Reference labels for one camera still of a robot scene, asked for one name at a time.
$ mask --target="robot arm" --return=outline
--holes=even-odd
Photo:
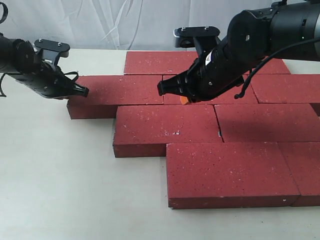
[[[272,58],[320,61],[320,0],[289,5],[282,0],[270,8],[244,10],[232,19],[224,39],[219,34],[215,27],[174,31],[176,47],[195,47],[198,58],[187,71],[161,81],[160,96],[175,94],[196,103],[243,85],[238,99]]]
[[[8,16],[7,6],[3,6],[0,24]],[[60,57],[68,57],[70,46],[66,43],[39,39],[34,46],[22,39],[8,39],[0,33],[0,97],[6,97],[1,88],[5,75],[27,86],[48,99],[65,99],[70,96],[87,97],[89,90],[76,83],[77,72],[63,73],[58,66]],[[70,79],[67,75],[76,75]]]

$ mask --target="black cable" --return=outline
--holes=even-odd
[[[5,77],[6,73],[2,74],[1,78],[0,78],[0,98],[6,98],[7,95],[4,94],[4,91],[2,91],[2,81]]]
[[[298,47],[298,46],[301,46],[301,45],[304,45],[304,44],[315,44],[315,43],[318,43],[320,42],[320,37],[318,38],[314,38],[314,39],[310,39],[310,40],[306,40],[306,41],[301,41],[301,42],[298,42],[298,43],[294,43],[294,44],[291,44],[289,46],[286,46],[276,52],[274,52],[273,54],[271,54],[270,56],[268,56],[265,60],[263,60],[250,74],[249,76],[247,77],[247,79],[244,81],[244,84],[242,86],[242,90],[239,94],[235,95],[234,98],[235,99],[241,99],[245,96],[245,93],[246,93],[246,90],[247,88],[249,87],[250,83],[251,83],[251,79],[253,78],[253,76],[264,66],[266,65],[271,59],[273,59],[276,55],[288,50],[288,49],[291,49],[291,48],[295,48],[295,47]]]
[[[5,5],[3,2],[0,2],[0,5],[3,7],[3,14],[0,20],[0,24],[2,24],[7,19],[9,11],[7,5]]]

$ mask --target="white table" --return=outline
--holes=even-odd
[[[125,56],[75,49],[60,66],[122,75]],[[318,62],[286,63],[295,74],[320,74]],[[1,240],[320,238],[320,207],[171,210],[165,158],[115,159],[113,119],[70,120],[66,101],[44,99],[10,77],[3,89]]]

